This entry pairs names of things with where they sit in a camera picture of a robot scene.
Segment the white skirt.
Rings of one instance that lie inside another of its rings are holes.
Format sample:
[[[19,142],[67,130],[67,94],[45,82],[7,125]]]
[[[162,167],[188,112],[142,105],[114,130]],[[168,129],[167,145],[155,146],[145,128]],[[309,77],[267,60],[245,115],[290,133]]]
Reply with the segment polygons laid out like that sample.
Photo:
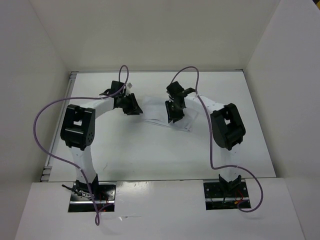
[[[179,131],[191,132],[193,123],[198,117],[198,113],[192,109],[184,109],[184,117],[177,122],[168,122],[168,114],[165,99],[161,97],[145,96],[142,101],[142,119],[150,124],[173,128]]]

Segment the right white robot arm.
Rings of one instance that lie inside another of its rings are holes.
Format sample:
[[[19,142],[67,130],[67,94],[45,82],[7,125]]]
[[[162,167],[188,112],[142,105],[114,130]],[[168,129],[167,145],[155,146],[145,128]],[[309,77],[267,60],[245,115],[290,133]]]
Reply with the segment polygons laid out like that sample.
[[[209,129],[209,162],[219,171],[219,191],[229,197],[236,192],[242,177],[236,165],[235,155],[243,142],[246,129],[235,104],[215,102],[196,93],[177,93],[165,101],[169,123],[177,123],[185,117],[185,110],[193,110],[206,117]]]

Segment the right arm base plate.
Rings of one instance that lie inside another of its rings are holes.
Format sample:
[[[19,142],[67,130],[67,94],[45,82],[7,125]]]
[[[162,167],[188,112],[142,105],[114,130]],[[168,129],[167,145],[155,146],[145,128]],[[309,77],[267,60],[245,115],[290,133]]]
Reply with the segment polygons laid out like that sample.
[[[251,208],[247,184],[244,180],[229,192],[222,190],[218,180],[204,181],[203,191],[207,211],[237,209],[238,204],[244,210]]]

